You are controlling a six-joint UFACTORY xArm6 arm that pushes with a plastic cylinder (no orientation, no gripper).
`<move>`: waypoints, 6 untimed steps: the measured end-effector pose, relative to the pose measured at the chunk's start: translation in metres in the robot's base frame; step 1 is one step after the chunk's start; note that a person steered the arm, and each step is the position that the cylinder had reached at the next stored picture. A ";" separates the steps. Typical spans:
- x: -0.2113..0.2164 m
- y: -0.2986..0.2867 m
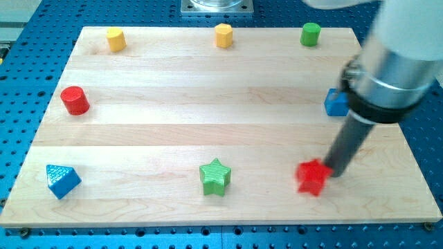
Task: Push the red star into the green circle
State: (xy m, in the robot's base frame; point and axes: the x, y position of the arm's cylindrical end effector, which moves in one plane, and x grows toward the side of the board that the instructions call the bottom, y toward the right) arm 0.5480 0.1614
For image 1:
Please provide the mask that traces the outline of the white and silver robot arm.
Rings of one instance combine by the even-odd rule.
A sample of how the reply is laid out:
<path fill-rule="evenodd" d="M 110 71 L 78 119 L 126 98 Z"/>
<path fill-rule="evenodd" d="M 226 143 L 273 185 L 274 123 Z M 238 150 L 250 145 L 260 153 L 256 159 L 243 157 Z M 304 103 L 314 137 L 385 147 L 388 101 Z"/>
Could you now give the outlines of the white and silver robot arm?
<path fill-rule="evenodd" d="M 341 89 L 350 114 L 395 123 L 423 99 L 442 70 L 442 1 L 385 0 Z"/>

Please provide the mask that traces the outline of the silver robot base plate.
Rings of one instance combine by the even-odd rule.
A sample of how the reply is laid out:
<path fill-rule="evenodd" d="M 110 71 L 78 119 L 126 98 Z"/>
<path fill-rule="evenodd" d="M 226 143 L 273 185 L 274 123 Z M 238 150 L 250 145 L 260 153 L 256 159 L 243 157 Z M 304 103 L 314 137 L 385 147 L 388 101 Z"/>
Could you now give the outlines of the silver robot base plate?
<path fill-rule="evenodd" d="M 253 0 L 182 0 L 182 15 L 252 14 Z"/>

